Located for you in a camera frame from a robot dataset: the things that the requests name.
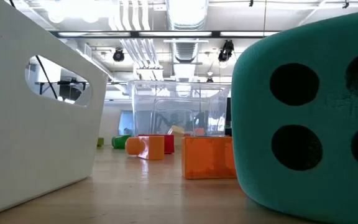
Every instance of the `spotlight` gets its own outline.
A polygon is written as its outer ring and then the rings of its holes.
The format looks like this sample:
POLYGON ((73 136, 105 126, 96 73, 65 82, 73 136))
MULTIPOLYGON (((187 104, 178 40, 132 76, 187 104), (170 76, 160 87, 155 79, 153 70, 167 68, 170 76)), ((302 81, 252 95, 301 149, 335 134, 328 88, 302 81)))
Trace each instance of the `spotlight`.
POLYGON ((124 53, 122 52, 122 49, 116 49, 116 53, 112 56, 112 59, 114 59, 115 62, 121 62, 124 60, 124 53))
POLYGON ((231 53, 234 51, 234 44, 232 40, 226 40, 219 53, 218 60, 220 62, 227 62, 231 57, 231 53))

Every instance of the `orange plastic box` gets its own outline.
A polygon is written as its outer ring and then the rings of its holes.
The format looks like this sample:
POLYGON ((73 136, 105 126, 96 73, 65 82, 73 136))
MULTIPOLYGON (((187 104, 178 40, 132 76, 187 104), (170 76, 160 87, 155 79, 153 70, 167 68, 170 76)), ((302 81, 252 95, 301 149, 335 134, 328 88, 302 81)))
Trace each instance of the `orange plastic box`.
POLYGON ((139 136, 129 138, 125 143, 128 155, 148 160, 164 159, 164 136, 139 136))
POLYGON ((184 137, 181 166, 186 179, 237 178, 232 137, 184 137))

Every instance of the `clear plastic box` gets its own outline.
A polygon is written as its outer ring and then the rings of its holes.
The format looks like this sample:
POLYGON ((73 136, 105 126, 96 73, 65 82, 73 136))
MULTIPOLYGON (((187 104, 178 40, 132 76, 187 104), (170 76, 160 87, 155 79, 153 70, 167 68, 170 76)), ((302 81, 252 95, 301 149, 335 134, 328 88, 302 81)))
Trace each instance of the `clear plastic box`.
POLYGON ((224 136, 230 85, 133 80, 128 82, 134 134, 168 134, 172 126, 190 136, 224 136))

